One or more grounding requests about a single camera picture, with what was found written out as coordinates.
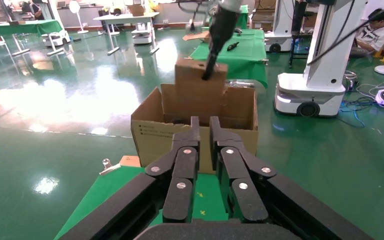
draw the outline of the green table cover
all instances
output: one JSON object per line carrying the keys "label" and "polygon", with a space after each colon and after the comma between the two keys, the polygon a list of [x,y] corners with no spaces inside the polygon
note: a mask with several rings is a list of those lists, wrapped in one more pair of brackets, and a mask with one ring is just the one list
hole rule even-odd
{"label": "green table cover", "polygon": [[[141,167],[122,166],[113,172],[99,176],[54,239],[59,239],[127,182],[143,172],[144,168]],[[198,174],[192,217],[206,221],[225,221],[228,219],[220,193],[219,181],[215,175]],[[150,226],[162,222],[163,216],[162,211],[160,211]]]}
{"label": "green table cover", "polygon": [[[228,46],[236,42],[239,42],[237,47],[227,51]],[[190,57],[206,61],[208,54],[208,43],[202,42]],[[267,88],[266,67],[262,61],[266,58],[264,32],[260,29],[243,29],[241,36],[234,33],[224,44],[217,62],[228,65],[228,79],[257,80]]]}
{"label": "green table cover", "polygon": [[247,29],[248,22],[248,5],[240,6],[241,14],[237,18],[236,27],[240,27],[241,29]]}
{"label": "green table cover", "polygon": [[50,34],[63,30],[57,20],[35,20],[25,21],[25,24],[11,26],[9,23],[0,24],[0,35],[11,34]]}

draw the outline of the robot end effector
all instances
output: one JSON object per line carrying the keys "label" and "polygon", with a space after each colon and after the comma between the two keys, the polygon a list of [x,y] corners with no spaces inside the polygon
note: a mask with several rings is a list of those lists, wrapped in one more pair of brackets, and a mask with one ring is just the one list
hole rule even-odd
{"label": "robot end effector", "polygon": [[225,43],[232,37],[240,13],[241,4],[242,0],[223,0],[218,2],[212,24],[209,27],[209,54],[205,72],[202,76],[203,80],[208,80],[211,77],[217,56]]}

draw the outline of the blue cable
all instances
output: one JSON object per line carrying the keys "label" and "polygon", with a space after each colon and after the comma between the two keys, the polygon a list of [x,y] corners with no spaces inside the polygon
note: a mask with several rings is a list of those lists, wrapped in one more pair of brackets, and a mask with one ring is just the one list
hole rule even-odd
{"label": "blue cable", "polygon": [[[346,107],[345,106],[345,104],[342,102],[341,104],[341,107]],[[352,109],[352,110],[341,110],[341,112],[344,112],[344,113],[346,113],[346,112],[354,112],[354,117],[355,117],[355,119],[357,119],[357,121],[358,122],[360,122],[361,123],[361,126],[358,126],[358,125],[354,125],[354,124],[351,124],[351,123],[349,123],[349,122],[346,122],[346,121],[344,121],[344,120],[342,120],[341,118],[339,118],[339,117],[336,117],[338,120],[340,120],[340,121],[342,121],[342,122],[344,122],[344,123],[346,123],[346,124],[348,124],[348,125],[350,125],[350,126],[352,126],[352,127],[355,127],[355,128],[364,128],[364,127],[366,127],[366,125],[364,124],[364,122],[363,121],[361,121],[360,120],[360,118],[359,118],[359,116],[357,115],[357,107],[358,106],[368,106],[367,104],[356,104],[356,105],[354,105],[354,109]]]}
{"label": "blue cable", "polygon": [[355,106],[354,106],[354,117],[355,117],[355,119],[357,119],[357,121],[359,121],[359,122],[361,123],[362,127],[364,128],[366,125],[364,124],[363,121],[360,120],[359,116],[357,116],[357,111],[356,111],[357,106],[358,106],[358,105],[355,105]]}

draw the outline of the glossy floor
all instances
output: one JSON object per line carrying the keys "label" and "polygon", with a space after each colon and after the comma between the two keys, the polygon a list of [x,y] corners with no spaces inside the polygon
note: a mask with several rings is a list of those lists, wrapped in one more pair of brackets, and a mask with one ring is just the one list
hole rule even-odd
{"label": "glossy floor", "polygon": [[[116,37],[121,51],[112,56],[108,38],[95,32],[72,34],[82,41],[53,57],[35,35],[19,38],[31,52],[14,62],[0,47],[0,239],[52,239],[97,178],[102,159],[136,155],[130,114],[155,87],[174,82],[176,59],[200,42],[185,42],[183,34],[157,31],[155,55],[149,46],[134,47],[129,32]],[[268,58],[268,88],[255,82],[257,156],[384,239],[384,109],[358,112],[365,128],[279,115],[273,110],[277,75],[300,73],[305,61],[289,69],[287,54]],[[358,59],[348,68],[362,84],[377,85],[384,82],[374,72],[379,64]],[[339,117],[358,124],[352,112]]]}

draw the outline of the white shirt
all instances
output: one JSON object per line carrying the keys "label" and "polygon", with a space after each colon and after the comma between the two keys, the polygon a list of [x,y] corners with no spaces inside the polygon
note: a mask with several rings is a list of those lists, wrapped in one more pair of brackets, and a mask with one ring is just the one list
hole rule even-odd
{"label": "white shirt", "polygon": [[380,51],[384,46],[384,27],[373,29],[370,28],[370,25],[366,25],[360,30],[356,38],[370,45],[376,51]]}

